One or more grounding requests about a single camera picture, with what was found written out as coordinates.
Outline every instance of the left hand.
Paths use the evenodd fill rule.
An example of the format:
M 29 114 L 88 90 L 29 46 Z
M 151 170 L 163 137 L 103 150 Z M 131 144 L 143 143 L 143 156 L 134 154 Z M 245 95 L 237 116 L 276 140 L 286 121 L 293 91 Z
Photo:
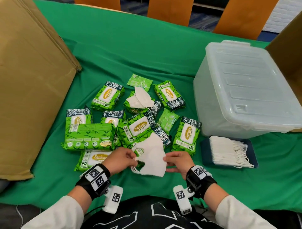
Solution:
M 114 175 L 129 166 L 137 166 L 137 161 L 133 159 L 135 157 L 137 156 L 131 149 L 119 147 L 102 164 L 109 170 L 111 175 Z

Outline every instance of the cardboard box flap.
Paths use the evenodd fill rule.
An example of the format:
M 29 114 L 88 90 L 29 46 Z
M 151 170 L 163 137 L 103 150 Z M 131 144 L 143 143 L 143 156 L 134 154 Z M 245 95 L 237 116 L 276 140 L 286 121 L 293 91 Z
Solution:
M 30 168 L 80 69 L 32 0 L 0 0 L 0 179 L 33 177 Z
M 70 52 L 62 38 L 57 34 L 55 29 L 51 26 L 51 24 L 47 21 L 47 19 L 43 16 L 41 11 L 35 5 L 32 0 L 14 0 L 17 4 L 22 6 L 29 15 L 33 18 L 33 20 L 44 30 L 45 34 L 53 41 L 53 43 L 61 50 L 63 55 L 69 59 L 69 61 L 77 68 L 78 71 L 82 69 L 80 63 L 77 61 L 75 56 Z
M 265 48 L 302 104 L 302 12 Z

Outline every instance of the plastic bin lid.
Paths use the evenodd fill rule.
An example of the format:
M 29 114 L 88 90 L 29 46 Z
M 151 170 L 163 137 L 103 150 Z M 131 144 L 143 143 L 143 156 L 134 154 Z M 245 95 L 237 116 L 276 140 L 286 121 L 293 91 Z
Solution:
M 269 53 L 250 43 L 211 42 L 206 56 L 225 119 L 247 130 L 302 128 L 302 107 Z

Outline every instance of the wrist strap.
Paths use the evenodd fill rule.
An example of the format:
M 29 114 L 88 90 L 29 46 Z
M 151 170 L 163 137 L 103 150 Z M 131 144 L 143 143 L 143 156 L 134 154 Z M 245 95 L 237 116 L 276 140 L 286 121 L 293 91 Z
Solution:
M 83 173 L 75 185 L 83 187 L 93 200 L 104 194 L 111 184 L 109 178 L 109 170 L 102 164 L 96 164 Z
M 213 179 L 212 174 L 204 167 L 195 165 L 187 172 L 187 187 L 191 187 L 195 192 L 194 197 L 204 198 L 207 189 L 217 182 Z

